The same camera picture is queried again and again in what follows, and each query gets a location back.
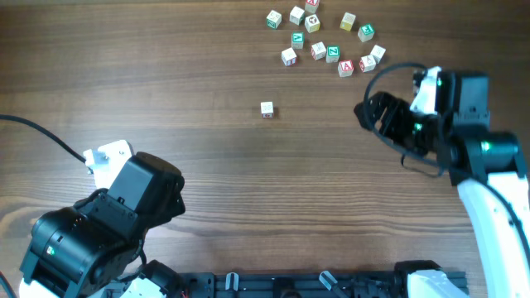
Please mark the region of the red A top block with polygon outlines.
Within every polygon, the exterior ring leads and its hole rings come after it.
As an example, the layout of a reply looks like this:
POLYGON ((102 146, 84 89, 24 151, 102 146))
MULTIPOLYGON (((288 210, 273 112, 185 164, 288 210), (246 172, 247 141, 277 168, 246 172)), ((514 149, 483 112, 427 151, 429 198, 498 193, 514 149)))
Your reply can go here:
POLYGON ((354 72, 354 63, 352 60, 341 60, 338 64, 338 74, 340 77, 349 77, 354 72))

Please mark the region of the green Z top block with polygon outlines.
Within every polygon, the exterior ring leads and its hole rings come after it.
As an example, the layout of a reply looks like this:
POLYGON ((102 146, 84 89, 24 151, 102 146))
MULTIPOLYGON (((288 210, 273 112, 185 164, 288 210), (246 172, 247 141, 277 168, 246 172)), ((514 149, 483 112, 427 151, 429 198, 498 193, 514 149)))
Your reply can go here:
POLYGON ((326 62, 335 63, 340 58, 340 47, 339 46, 328 46, 326 52, 326 62))

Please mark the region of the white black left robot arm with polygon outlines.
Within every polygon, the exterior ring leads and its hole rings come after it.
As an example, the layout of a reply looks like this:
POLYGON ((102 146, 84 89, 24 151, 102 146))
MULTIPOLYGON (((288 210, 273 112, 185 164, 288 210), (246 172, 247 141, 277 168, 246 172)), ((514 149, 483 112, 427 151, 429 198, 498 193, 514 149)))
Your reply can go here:
POLYGON ((108 188, 42 215, 20 270, 26 285, 58 297, 87 297, 142 255, 147 232, 186 211, 185 180, 171 163, 138 152, 108 188))

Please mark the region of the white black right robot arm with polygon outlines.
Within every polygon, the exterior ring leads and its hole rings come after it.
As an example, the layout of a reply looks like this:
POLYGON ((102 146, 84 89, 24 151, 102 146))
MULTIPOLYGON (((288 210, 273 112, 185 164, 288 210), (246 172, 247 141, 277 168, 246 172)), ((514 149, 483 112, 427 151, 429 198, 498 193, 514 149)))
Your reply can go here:
POLYGON ((529 182, 523 149, 511 132, 490 129, 489 76, 412 63, 412 102, 373 93, 378 72, 354 112, 360 125, 408 157, 447 173, 465 206, 491 297, 529 295, 529 182))

